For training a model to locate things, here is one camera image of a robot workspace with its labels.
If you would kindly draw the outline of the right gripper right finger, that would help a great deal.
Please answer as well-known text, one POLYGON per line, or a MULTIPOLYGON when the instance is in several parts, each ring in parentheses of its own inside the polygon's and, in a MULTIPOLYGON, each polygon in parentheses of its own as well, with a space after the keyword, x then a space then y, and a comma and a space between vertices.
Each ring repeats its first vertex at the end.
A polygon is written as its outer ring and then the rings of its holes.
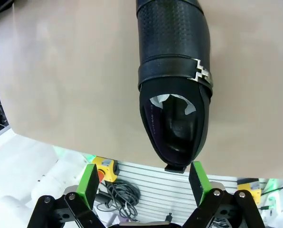
POLYGON ((238 190, 230 194, 214 188, 199 161, 191 163, 189 182, 197 208, 183 224, 184 228, 211 228, 218 221, 227 223, 229 228, 265 227, 251 193, 238 190))

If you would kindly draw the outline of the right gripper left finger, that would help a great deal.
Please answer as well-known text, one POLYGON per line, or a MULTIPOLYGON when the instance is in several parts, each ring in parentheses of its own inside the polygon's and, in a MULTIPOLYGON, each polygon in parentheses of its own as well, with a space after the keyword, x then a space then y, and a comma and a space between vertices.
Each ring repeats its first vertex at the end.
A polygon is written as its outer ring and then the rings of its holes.
POLYGON ((104 225, 92 211, 99 186, 95 164, 88 164, 77 190, 55 199, 50 195, 41 196, 32 212, 30 228, 62 228, 74 221, 79 228, 102 228, 104 225))

